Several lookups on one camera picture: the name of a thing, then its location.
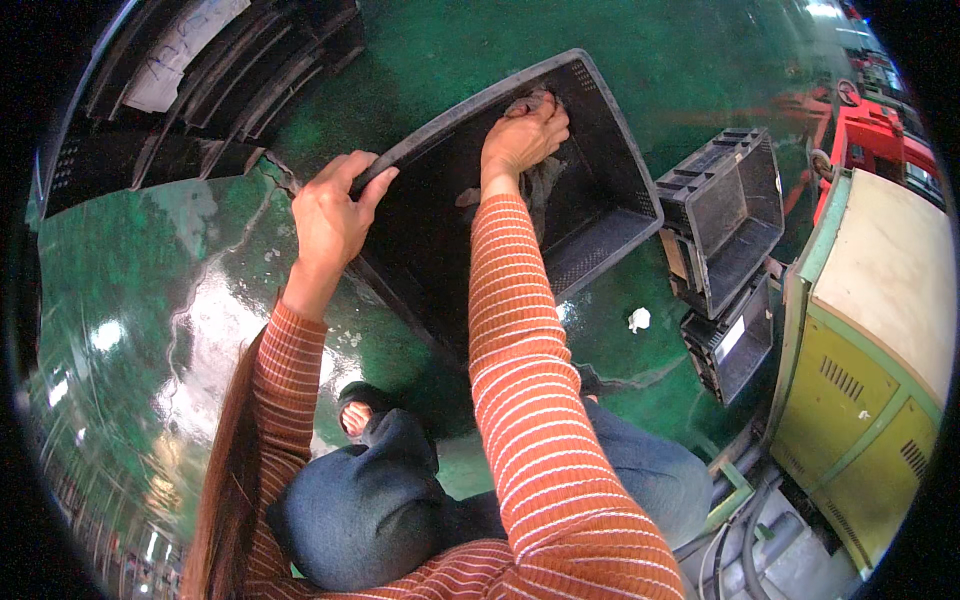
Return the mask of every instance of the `yellow machine cabinet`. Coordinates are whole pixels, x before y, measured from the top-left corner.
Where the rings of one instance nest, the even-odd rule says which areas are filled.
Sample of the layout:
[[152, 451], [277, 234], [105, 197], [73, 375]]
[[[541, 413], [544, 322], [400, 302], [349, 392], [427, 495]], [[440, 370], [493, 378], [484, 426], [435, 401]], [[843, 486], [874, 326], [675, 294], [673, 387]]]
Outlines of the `yellow machine cabinet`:
[[937, 427], [913, 398], [852, 463], [811, 497], [860, 568], [873, 569], [926, 471]]
[[863, 350], [807, 316], [771, 453], [800, 487], [809, 488], [874, 424], [899, 386]]
[[784, 278], [774, 458], [866, 577], [926, 470], [948, 396], [956, 276], [947, 216], [865, 171], [842, 171]]

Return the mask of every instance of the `blue jeans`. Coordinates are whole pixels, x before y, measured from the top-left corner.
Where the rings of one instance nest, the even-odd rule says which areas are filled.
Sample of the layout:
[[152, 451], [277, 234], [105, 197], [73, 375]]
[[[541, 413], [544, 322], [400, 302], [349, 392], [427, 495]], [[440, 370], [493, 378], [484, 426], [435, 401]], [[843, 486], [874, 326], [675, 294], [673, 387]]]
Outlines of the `blue jeans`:
[[[704, 463], [590, 400], [584, 406], [620, 481], [670, 547], [692, 540], [709, 510]], [[376, 414], [360, 444], [304, 467], [267, 522], [300, 573], [328, 591], [382, 586], [461, 543], [505, 540], [496, 494], [454, 500], [438, 468], [416, 417], [402, 409]]]

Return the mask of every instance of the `black plastic crate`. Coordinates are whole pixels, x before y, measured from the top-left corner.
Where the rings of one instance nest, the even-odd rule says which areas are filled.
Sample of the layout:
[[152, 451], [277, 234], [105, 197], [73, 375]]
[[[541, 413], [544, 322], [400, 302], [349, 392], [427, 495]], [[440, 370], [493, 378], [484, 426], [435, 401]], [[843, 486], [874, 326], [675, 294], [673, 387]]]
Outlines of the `black plastic crate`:
[[709, 321], [689, 310], [680, 333], [704, 386], [724, 406], [750, 380], [773, 347], [770, 274], [757, 272], [720, 319]]
[[657, 180], [677, 247], [674, 293], [715, 319], [783, 235], [780, 172], [765, 129], [726, 129]]
[[517, 98], [553, 92], [570, 116], [565, 163], [546, 201], [540, 249], [557, 302], [571, 296], [662, 225], [636, 142], [592, 59], [574, 49], [468, 98], [379, 158], [357, 192], [391, 165], [400, 174], [376, 210], [354, 267], [434, 349], [467, 357], [470, 215], [454, 201], [478, 187], [487, 132]]

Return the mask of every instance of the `woman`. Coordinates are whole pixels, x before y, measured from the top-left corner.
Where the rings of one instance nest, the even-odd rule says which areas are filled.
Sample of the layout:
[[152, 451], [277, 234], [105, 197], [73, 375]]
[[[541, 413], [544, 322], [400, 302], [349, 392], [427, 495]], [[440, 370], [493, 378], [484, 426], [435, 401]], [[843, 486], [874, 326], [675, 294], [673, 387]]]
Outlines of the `woman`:
[[[338, 156], [294, 200], [300, 255], [230, 384], [184, 597], [683, 598], [650, 515], [672, 545], [692, 538], [706, 470], [581, 401], [519, 197], [519, 174], [557, 150], [567, 124], [540, 96], [496, 123], [481, 158], [469, 375], [495, 495], [446, 496], [416, 419], [364, 384], [341, 399], [341, 424], [360, 444], [307, 465], [324, 310], [397, 174], [386, 170], [353, 203], [350, 184], [375, 155]], [[307, 581], [291, 577], [291, 561]]]

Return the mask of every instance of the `crumpled white paper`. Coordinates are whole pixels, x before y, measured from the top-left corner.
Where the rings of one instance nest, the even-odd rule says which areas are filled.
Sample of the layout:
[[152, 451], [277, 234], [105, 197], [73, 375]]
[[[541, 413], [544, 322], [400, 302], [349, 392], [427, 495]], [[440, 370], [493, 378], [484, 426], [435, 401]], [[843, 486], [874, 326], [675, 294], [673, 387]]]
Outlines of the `crumpled white paper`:
[[646, 329], [650, 326], [650, 311], [646, 308], [638, 308], [634, 311], [634, 314], [627, 319], [627, 326], [630, 328], [630, 331], [636, 334], [636, 329]]

